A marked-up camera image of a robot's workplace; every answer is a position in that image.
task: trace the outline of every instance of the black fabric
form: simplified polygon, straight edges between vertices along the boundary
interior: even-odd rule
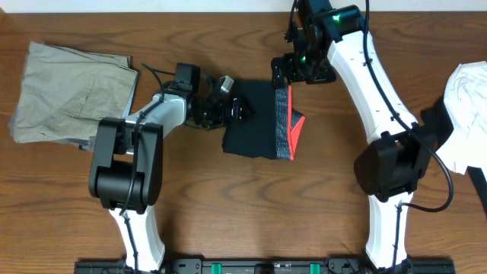
[[[292,121],[291,121],[291,129],[293,129],[296,124],[298,124],[299,120],[303,117],[303,114],[296,111],[292,110]]]
[[[484,212],[487,215],[487,180],[485,180],[485,174],[482,169],[477,167],[468,167],[470,179],[472,179],[473,185],[479,194],[480,201],[484,207]]]
[[[255,112],[251,121],[227,128],[221,147],[224,152],[250,158],[276,159],[275,91],[270,81],[235,80],[232,97],[239,97]]]
[[[450,138],[454,130],[454,125],[444,105],[443,97],[440,97],[430,110],[423,110],[421,118],[427,126],[434,128],[438,136],[438,145],[441,147]],[[484,173],[482,169],[477,167],[468,167],[467,170],[487,215],[487,181],[485,181]]]

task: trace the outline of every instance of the black cloth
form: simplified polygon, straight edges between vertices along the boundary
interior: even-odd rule
[[[274,90],[270,81],[236,80],[231,94],[243,100],[254,115],[250,121],[227,128],[221,145],[223,151],[250,158],[294,159],[294,149],[289,144],[288,87]],[[295,110],[291,113],[294,127],[303,115]]]

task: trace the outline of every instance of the white wall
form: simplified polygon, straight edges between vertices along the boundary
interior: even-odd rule
[[[5,12],[289,11],[293,0],[0,0]],[[365,0],[331,0],[333,7]],[[373,11],[487,11],[487,0],[371,0]]]

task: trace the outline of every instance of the green clip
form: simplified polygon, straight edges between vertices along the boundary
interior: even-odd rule
[[[213,263],[212,264],[212,274],[221,274],[221,264],[220,263]]]
[[[320,274],[320,264],[311,263],[310,264],[310,274]]]

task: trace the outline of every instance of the folded khaki cloth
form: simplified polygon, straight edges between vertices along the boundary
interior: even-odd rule
[[[120,118],[131,105],[137,72],[127,56],[35,42],[29,51],[10,125],[16,142],[90,140],[102,118]]]

